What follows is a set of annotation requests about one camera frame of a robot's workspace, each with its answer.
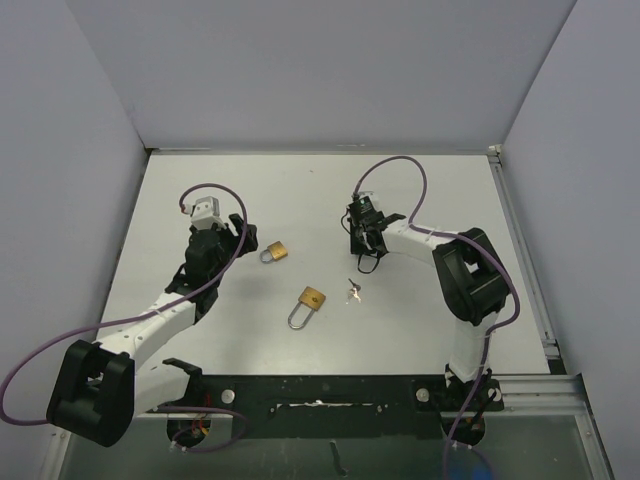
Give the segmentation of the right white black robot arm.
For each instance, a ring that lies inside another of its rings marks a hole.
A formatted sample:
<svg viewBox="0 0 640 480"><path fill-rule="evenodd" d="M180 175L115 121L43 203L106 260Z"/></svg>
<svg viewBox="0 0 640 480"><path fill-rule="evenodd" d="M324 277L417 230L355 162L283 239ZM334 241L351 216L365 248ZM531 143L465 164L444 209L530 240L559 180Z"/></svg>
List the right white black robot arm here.
<svg viewBox="0 0 640 480"><path fill-rule="evenodd" d="M417 226L399 213L385 215L371 192L357 193L346 207L350 252L375 264L388 254L422 261L434 268L446 306L456 318L446 365L445 395L459 409L481 396L476 377L487 370L485 338L511 289L502 262L485 232L450 232Z"/></svg>

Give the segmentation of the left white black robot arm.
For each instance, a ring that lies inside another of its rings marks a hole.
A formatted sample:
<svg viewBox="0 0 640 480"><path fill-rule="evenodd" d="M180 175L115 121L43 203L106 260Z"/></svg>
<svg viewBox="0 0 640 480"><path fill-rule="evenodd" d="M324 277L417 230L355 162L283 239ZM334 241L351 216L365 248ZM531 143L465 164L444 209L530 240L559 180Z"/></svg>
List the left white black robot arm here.
<svg viewBox="0 0 640 480"><path fill-rule="evenodd" d="M238 214L228 223L190 231L184 263L142 320L93 343L77 340L68 347L46 411L51 424L110 447L142 413L204 406L201 368L152 357L210 311L224 272L259 243L256 226Z"/></svg>

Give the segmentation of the small brass padlock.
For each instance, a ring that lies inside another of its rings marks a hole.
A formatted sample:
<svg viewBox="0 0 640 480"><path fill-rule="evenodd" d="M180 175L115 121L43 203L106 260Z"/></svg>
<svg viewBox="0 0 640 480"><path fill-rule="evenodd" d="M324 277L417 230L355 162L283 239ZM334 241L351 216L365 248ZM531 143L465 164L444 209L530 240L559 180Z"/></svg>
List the small brass padlock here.
<svg viewBox="0 0 640 480"><path fill-rule="evenodd" d="M271 264L288 256L288 250L281 241L268 245L260 254L259 259L263 264Z"/></svg>

